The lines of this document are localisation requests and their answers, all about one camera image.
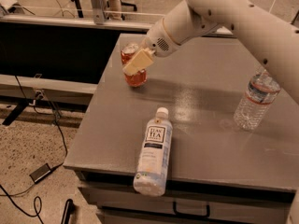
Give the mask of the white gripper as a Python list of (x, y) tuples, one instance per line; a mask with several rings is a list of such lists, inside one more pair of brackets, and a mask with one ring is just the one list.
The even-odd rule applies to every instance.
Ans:
[(158, 20), (146, 33), (141, 42), (141, 48), (122, 68), (127, 76), (153, 64), (153, 54), (158, 57), (167, 57), (177, 51), (181, 43), (172, 34), (166, 23), (166, 18)]

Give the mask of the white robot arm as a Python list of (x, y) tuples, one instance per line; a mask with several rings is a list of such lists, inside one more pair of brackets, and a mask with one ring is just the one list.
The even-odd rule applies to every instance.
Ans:
[(260, 124), (264, 112), (255, 108), (271, 104), (277, 91), (275, 80), (295, 102), (299, 102), (299, 34), (292, 24), (255, 6), (249, 0), (183, 0), (147, 32), (139, 51), (123, 67), (134, 75), (166, 57), (197, 36), (225, 27), (261, 64), (237, 107), (234, 120), (248, 131)]

